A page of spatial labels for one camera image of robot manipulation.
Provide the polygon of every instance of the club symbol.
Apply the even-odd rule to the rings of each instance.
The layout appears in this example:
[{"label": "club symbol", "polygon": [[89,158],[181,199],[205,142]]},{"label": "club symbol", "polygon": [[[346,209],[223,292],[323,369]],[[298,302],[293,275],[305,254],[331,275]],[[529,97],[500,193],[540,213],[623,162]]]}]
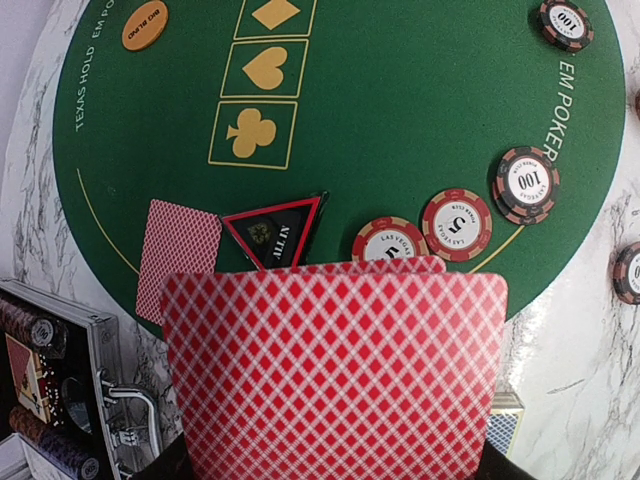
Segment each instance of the club symbol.
[{"label": "club symbol", "polygon": [[233,154],[238,158],[249,158],[257,147],[267,147],[276,138],[277,127],[271,120],[263,120],[256,108],[245,108],[238,115],[238,128],[229,125],[227,140],[233,141]]}]

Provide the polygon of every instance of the red triangle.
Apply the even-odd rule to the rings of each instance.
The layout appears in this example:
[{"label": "red triangle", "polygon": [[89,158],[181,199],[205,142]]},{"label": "red triangle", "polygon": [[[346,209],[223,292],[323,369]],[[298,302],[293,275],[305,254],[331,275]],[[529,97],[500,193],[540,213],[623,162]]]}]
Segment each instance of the red triangle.
[{"label": "red triangle", "polygon": [[[287,267],[295,267],[299,265],[299,263],[303,260],[303,253],[305,252],[305,248],[307,246],[308,240],[311,236],[313,226],[320,214],[321,206],[324,200],[326,200],[327,195],[322,194],[316,197],[298,200],[295,202],[283,203],[280,205],[273,205],[270,207],[260,208],[258,210],[251,210],[250,212],[238,213],[235,215],[229,215],[227,217],[222,218],[222,222],[225,227],[231,233],[235,241],[240,245],[240,247],[244,250],[245,254],[251,259],[251,261],[258,267],[260,270],[267,270],[269,268],[287,268]],[[248,241],[244,238],[242,233],[237,228],[237,224],[239,221],[243,220],[251,220],[256,219],[257,217],[269,217],[274,214],[278,214],[281,212],[291,211],[295,209],[301,209],[304,207],[308,207],[308,213],[306,214],[306,218],[303,219],[303,222],[298,225],[300,232],[296,235],[298,237],[297,245],[294,246],[294,250],[292,252],[291,260],[286,261],[286,263],[281,263],[276,266],[265,266],[264,259],[260,259],[256,253],[254,248],[248,244]]]}]

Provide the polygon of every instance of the poker table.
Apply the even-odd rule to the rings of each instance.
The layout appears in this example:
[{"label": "poker table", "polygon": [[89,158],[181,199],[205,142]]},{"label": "poker table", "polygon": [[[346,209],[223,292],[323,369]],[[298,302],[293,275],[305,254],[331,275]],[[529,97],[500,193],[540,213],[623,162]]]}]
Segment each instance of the poker table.
[{"label": "poker table", "polygon": [[[542,36],[537,0],[167,0],[163,33],[132,52],[123,28],[141,4],[84,12],[52,152],[73,237],[134,318],[152,199],[229,215],[328,192],[306,259],[325,263],[350,260],[367,222],[419,225],[434,195],[465,188],[491,208],[493,235],[448,269],[503,275],[512,316],[571,259],[609,190],[625,92],[604,0],[580,1],[596,33],[575,55]],[[562,179],[549,219],[530,227],[491,200],[497,161],[521,145],[546,151]],[[225,235],[218,271],[253,268]]]}]

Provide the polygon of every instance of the green felt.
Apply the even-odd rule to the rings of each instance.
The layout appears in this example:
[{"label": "green felt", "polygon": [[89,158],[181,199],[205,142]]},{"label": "green felt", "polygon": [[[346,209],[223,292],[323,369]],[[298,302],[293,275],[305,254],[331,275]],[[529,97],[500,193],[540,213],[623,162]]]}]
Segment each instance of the green felt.
[{"label": "green felt", "polygon": [[[313,2],[292,2],[301,13],[283,25],[282,33],[305,33]],[[100,282],[134,316],[138,276],[94,221],[78,170],[102,228],[134,268],[140,265],[154,198],[230,214],[328,191],[308,256],[308,263],[320,263],[349,260],[355,235],[366,222],[394,215],[419,224],[432,196],[462,187],[484,198],[494,218],[489,248],[468,263],[448,265],[470,271],[517,229],[491,203],[489,180],[495,162],[511,147],[543,146],[560,104],[558,91],[566,91],[559,86],[559,65],[569,62],[575,80],[571,119],[556,162],[562,176],[559,203],[548,221],[526,228],[482,269],[507,279],[511,316],[570,260],[616,169],[624,80],[603,0],[581,2],[596,36],[575,56],[544,40],[534,21],[537,1],[319,0],[299,98],[269,105],[256,104],[264,98],[247,100],[278,124],[276,141],[249,159],[272,167],[286,166],[286,136],[295,110],[287,102],[297,103],[287,170],[209,164],[241,0],[168,0],[165,32],[138,53],[123,48],[121,33],[139,4],[116,0],[101,17],[105,3],[90,3],[67,54],[53,153],[73,236]],[[250,15],[264,3],[249,1],[239,35],[271,33]],[[92,38],[99,20],[105,20],[100,36]],[[80,85],[89,48],[94,49],[89,76]],[[241,69],[255,47],[235,48],[244,57],[232,58],[225,90],[246,88],[253,95],[256,88]],[[300,52],[292,48],[291,64],[283,66],[287,80],[275,93],[295,96]],[[76,131],[82,86],[84,125]],[[233,139],[224,134],[236,126],[239,111],[233,103],[220,109],[214,160],[233,155]],[[225,236],[218,267],[242,271],[252,265]],[[160,335],[157,327],[146,326]]]}]

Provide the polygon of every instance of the diamond symbol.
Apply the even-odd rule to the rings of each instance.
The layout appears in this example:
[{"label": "diamond symbol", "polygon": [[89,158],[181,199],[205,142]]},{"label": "diamond symbol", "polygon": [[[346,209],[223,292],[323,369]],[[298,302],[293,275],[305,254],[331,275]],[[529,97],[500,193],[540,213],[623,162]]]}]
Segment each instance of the diamond symbol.
[{"label": "diamond symbol", "polygon": [[253,12],[251,16],[269,30],[273,30],[298,13],[300,13],[300,9],[288,0],[271,0]]}]

